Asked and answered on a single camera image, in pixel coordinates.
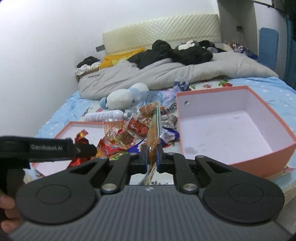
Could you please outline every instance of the gray comforter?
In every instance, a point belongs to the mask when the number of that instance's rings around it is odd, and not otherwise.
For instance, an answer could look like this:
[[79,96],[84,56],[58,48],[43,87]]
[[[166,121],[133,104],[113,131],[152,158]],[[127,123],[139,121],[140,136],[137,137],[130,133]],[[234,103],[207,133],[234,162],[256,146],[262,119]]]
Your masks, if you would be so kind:
[[175,79],[180,76],[193,83],[220,75],[229,78],[278,77],[268,67],[243,54],[224,52],[214,54],[210,62],[188,66],[163,59],[139,69],[135,64],[122,60],[113,67],[83,77],[78,88],[82,98],[101,99],[115,90],[129,88],[136,83],[144,83],[150,90],[157,90],[172,87]]

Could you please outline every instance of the screw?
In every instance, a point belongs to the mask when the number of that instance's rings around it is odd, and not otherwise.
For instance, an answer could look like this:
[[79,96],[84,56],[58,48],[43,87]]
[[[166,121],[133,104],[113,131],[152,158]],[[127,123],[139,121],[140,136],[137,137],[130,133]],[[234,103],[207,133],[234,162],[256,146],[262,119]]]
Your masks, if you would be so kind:
[[113,183],[106,183],[102,186],[102,189],[107,192],[114,191],[116,188],[117,186]]
[[194,183],[186,183],[183,185],[185,191],[191,192],[197,189],[197,186]]

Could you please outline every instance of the blue wrapper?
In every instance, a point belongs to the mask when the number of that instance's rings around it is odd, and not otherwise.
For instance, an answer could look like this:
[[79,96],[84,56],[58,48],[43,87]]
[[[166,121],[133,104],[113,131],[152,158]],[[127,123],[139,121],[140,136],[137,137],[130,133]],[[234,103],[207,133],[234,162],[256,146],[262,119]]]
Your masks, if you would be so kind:
[[[179,138],[179,133],[175,131],[174,129],[170,128],[163,128],[163,131],[160,135],[160,143],[162,147],[167,146],[167,144],[170,141],[174,141]],[[134,145],[133,147],[129,148],[128,152],[135,152],[140,153],[141,152],[141,146],[146,144],[146,138],[144,140],[141,140],[138,144]]]

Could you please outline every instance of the plastic wrapper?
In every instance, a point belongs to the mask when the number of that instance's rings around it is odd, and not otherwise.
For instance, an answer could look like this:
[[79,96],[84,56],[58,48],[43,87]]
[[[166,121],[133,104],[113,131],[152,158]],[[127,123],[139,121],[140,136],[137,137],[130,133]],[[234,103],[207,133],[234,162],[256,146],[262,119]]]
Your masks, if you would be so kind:
[[132,117],[129,120],[127,128],[142,137],[146,137],[148,133],[148,128],[145,125],[139,123],[136,117]]
[[153,102],[148,105],[144,105],[144,106],[140,107],[139,112],[142,114],[145,114],[147,116],[152,116],[158,107],[160,108],[160,110],[162,110],[164,108],[164,107],[161,107],[158,102]]
[[139,122],[141,125],[149,128],[150,126],[150,122],[152,120],[152,116],[148,116],[145,114],[137,114],[135,119],[137,120],[137,122]]
[[165,128],[174,129],[178,121],[178,117],[175,115],[162,115],[161,116],[161,125]]
[[128,154],[127,151],[118,152],[109,156],[110,161],[118,160],[122,155]]
[[124,121],[104,122],[104,131],[103,141],[106,146],[126,150],[136,142],[136,139],[126,129]]
[[161,114],[166,114],[177,107],[176,94],[182,91],[189,91],[189,83],[184,77],[177,77],[174,82],[174,87],[161,91],[148,91],[143,93],[138,102],[133,103],[131,110],[137,112],[137,110],[145,105],[152,103],[159,103]]
[[107,146],[104,140],[101,139],[99,141],[98,146],[96,147],[96,150],[97,150],[96,157],[101,157],[101,156],[110,156],[114,153],[121,152],[124,149],[119,148],[118,146],[110,146],[110,145]]
[[[75,144],[89,144],[89,141],[85,138],[85,136],[88,135],[88,132],[86,130],[82,130],[80,131],[75,139],[74,139],[74,143]],[[80,164],[87,162],[91,159],[91,157],[75,157],[72,159],[71,163],[69,164],[68,168],[70,167],[75,167],[75,166],[79,166]]]
[[157,106],[152,120],[150,122],[149,130],[146,138],[146,145],[148,148],[148,165],[147,173],[139,185],[150,185],[154,173],[157,170],[156,166],[156,146],[159,143],[159,138],[162,133],[160,105]]
[[[160,135],[160,144],[162,147],[166,147],[169,142],[175,141],[180,137],[179,133],[174,129],[163,128],[162,134]],[[128,149],[128,152],[140,153],[142,145],[146,144],[146,138],[141,140],[138,144]]]

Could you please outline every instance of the snack package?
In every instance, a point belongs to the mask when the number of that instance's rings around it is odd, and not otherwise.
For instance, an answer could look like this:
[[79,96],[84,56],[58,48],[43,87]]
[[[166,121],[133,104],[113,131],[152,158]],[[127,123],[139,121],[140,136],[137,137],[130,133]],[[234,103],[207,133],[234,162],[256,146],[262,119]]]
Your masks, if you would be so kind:
[[169,142],[174,141],[180,137],[179,133],[171,128],[163,128],[163,132],[160,135],[160,143],[162,147],[168,145]]
[[110,145],[107,146],[103,139],[100,139],[96,149],[97,149],[96,157],[109,156],[111,154],[121,152],[124,150],[122,148],[119,148],[118,146],[110,146]]
[[[82,130],[80,131],[75,139],[74,139],[74,143],[75,144],[89,144],[89,141],[85,138],[85,136],[88,134],[88,132],[86,130]],[[71,163],[69,164],[68,168],[70,167],[75,167],[75,166],[79,166],[80,164],[87,162],[91,159],[91,157],[75,157],[72,159]]]
[[103,141],[106,146],[126,150],[136,142],[136,139],[125,128],[124,121],[104,122],[104,131]]
[[[174,129],[170,128],[163,128],[163,132],[160,135],[160,144],[162,147],[166,147],[169,142],[177,140],[180,137],[179,133]],[[134,145],[133,147],[129,148],[128,152],[135,152],[140,153],[142,145],[146,144],[146,138],[141,140],[138,144]]]
[[160,110],[163,110],[163,108],[164,108],[164,107],[161,107],[158,102],[153,102],[148,105],[144,105],[144,106],[140,107],[139,112],[142,114],[145,114],[147,116],[152,116],[158,107],[160,108]]
[[138,113],[135,116],[135,119],[137,120],[137,122],[139,122],[141,125],[149,128],[152,116],[146,115],[146,114],[140,114]]
[[148,133],[148,128],[139,123],[134,117],[129,120],[127,128],[142,137],[146,137]]
[[161,116],[161,125],[165,128],[174,129],[178,121],[178,117],[175,115],[162,115]]
[[139,185],[151,185],[151,180],[157,170],[156,166],[156,146],[159,143],[160,134],[162,133],[160,105],[157,106],[152,120],[150,122],[149,130],[146,138],[146,145],[148,148],[148,165],[147,173]]

